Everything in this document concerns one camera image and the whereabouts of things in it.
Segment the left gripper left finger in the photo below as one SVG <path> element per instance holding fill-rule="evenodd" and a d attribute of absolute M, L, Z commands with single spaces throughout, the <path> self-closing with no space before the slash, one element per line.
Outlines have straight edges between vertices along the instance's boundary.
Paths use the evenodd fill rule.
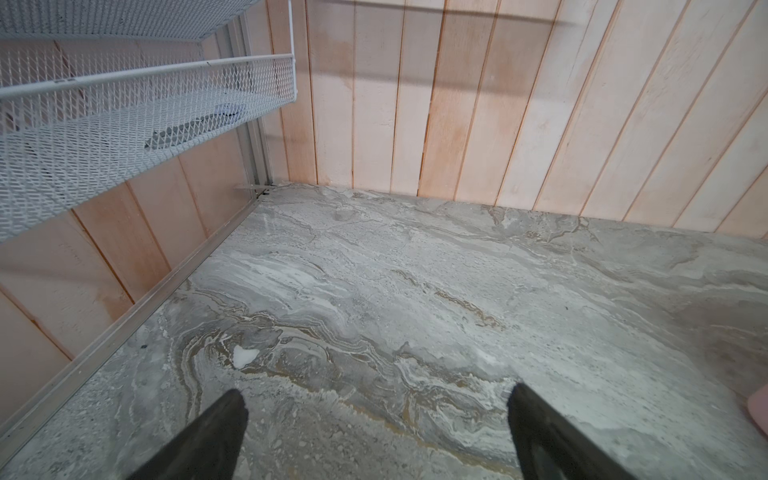
<path fill-rule="evenodd" d="M 234 476 L 248 425 L 241 392 L 230 389 L 145 462 L 132 479 L 223 479 Z"/>

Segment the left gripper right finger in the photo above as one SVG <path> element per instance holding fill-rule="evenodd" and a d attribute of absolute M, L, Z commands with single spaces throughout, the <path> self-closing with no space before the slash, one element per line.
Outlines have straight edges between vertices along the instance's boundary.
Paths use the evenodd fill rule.
<path fill-rule="evenodd" d="M 528 385 L 514 385 L 507 401 L 508 425 L 525 479 L 632 479 Z"/>

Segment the pink plastic tool box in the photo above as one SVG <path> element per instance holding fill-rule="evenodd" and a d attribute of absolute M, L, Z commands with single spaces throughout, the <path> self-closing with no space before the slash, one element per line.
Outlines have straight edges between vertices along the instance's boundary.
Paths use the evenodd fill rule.
<path fill-rule="evenodd" d="M 768 385 L 765 384 L 747 399 L 748 413 L 755 425 L 768 435 Z"/>

